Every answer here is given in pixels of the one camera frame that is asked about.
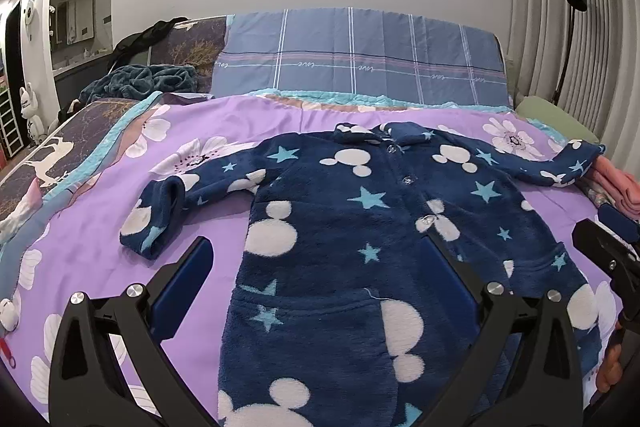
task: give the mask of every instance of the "person's hand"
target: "person's hand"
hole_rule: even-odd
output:
[[[616,329],[621,330],[620,323],[616,323]],[[596,387],[601,393],[608,393],[612,385],[616,385],[622,378],[622,366],[620,365],[620,353],[622,344],[616,344],[605,355],[602,365],[598,369]]]

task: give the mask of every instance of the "doorway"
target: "doorway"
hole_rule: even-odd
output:
[[[20,44],[20,4],[6,18],[5,53],[6,78],[9,87],[11,105],[14,108],[15,122],[22,138],[22,145],[29,143],[27,121],[20,114],[20,88],[24,87],[24,71],[22,70],[22,45]]]

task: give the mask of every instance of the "shirt sleeve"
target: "shirt sleeve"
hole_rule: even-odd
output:
[[[535,161],[501,152],[481,140],[456,136],[455,141],[460,142],[460,145],[464,142],[463,146],[469,150],[474,160],[487,163],[513,178],[545,187],[566,187],[573,184],[605,150],[604,145],[571,140],[555,158]]]
[[[288,136],[291,142],[297,135]],[[260,184],[270,183],[294,163],[281,161],[278,152],[269,139],[255,148],[208,159],[191,170],[176,165],[175,175],[151,181],[144,188],[120,229],[120,243],[146,259],[156,259],[180,232],[191,210],[236,190],[255,194]]]

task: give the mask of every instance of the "floor lamp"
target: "floor lamp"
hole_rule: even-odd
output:
[[[571,53],[571,43],[574,40],[574,22],[575,22],[575,11],[578,12],[586,12],[587,11],[587,0],[566,0],[569,3],[569,29],[567,31],[566,36],[566,49],[564,51],[564,66],[562,67],[562,73],[560,74],[560,81],[558,82],[558,87],[556,87],[556,92],[554,93],[554,97],[551,100],[554,105],[558,105],[558,100],[560,100],[560,92],[562,91],[562,85],[564,84],[564,76],[566,75],[566,68],[569,65],[569,53]]]

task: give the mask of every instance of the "white rack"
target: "white rack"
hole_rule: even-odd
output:
[[[4,142],[9,158],[13,158],[24,149],[8,89],[0,92],[0,138]]]

